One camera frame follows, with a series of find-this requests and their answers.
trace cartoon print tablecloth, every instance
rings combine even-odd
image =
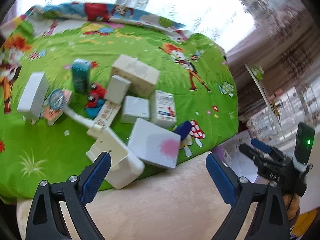
[[[73,90],[70,68],[76,58],[92,61],[91,81],[104,87],[121,54],[161,71],[156,89],[174,94],[177,124],[189,120],[201,130],[200,138],[191,130],[181,143],[178,163],[234,135],[237,96],[228,66],[209,38],[183,27],[148,12],[94,3],[33,7],[2,26],[2,33],[13,32],[0,49],[0,197],[32,198],[40,180],[65,181],[90,164],[85,153],[94,139],[87,128],[65,115],[53,127],[44,119],[31,126],[16,111],[35,71],[45,72],[48,93]],[[85,116],[85,103],[86,95],[74,93],[70,107]],[[127,142],[132,125],[120,123],[119,116],[111,128]],[[139,178],[161,170],[146,165]],[[103,182],[100,189],[108,188]]]

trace brown curtain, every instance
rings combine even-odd
[[[319,59],[319,29],[300,0],[287,0],[227,53],[237,86],[240,119],[246,121],[266,106],[244,64],[262,67],[263,86],[272,95],[316,78]]]

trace metal screw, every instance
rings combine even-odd
[[[240,177],[240,178],[239,178],[239,181],[240,181],[241,183],[247,183],[247,182],[248,182],[248,179],[247,179],[246,177]]]
[[[275,181],[270,182],[271,187],[276,187],[278,184]]]
[[[43,180],[40,182],[40,186],[41,187],[44,187],[45,185],[47,185],[47,181],[46,180]]]
[[[71,177],[69,178],[69,180],[70,180],[71,182],[75,182],[75,181],[77,181],[77,179],[78,179],[78,176],[76,176],[76,175],[73,175],[73,176],[71,176]]]

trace blue object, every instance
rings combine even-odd
[[[211,154],[207,156],[205,165],[221,197],[223,198],[223,201],[234,207],[237,202],[236,188],[234,187],[226,173],[223,171],[217,160],[215,160],[215,158],[213,158]]]
[[[79,93],[87,93],[89,89],[91,61],[77,58],[71,66],[72,81],[75,91]]]
[[[251,144],[252,144],[254,147],[258,148],[259,150],[262,150],[262,151],[265,152],[265,153],[270,154],[271,151],[272,151],[272,149],[271,149],[271,147],[270,147],[269,145],[267,145],[267,144],[259,141],[259,140],[256,139],[256,138],[254,138],[254,139],[251,140]]]
[[[108,27],[102,27],[98,30],[98,32],[101,32],[101,33],[111,33],[113,32],[113,29],[111,28],[108,28]]]
[[[178,125],[173,132],[180,135],[181,141],[183,141],[188,136],[191,130],[191,127],[192,127],[192,124],[189,121],[185,121],[184,123]]]
[[[99,99],[98,102],[97,102],[97,106],[96,107],[87,107],[85,109],[86,114],[90,118],[94,119],[98,115],[99,111],[101,110],[104,102],[105,101],[103,99]]]
[[[58,110],[63,108],[66,101],[61,89],[55,89],[49,95],[49,105],[51,109]]]
[[[109,153],[105,153],[82,187],[80,201],[84,206],[93,201],[110,167],[111,156]]]

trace orange hair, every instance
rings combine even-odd
[[[27,44],[26,39],[18,34],[14,34],[9,37],[3,44],[4,49],[10,49],[11,47],[15,47],[23,52],[32,48],[31,45]]]
[[[162,44],[162,49],[164,52],[166,52],[168,54],[171,54],[171,52],[173,52],[175,50],[184,52],[184,49],[177,47],[177,46],[174,46],[172,43],[166,43],[166,42]]]

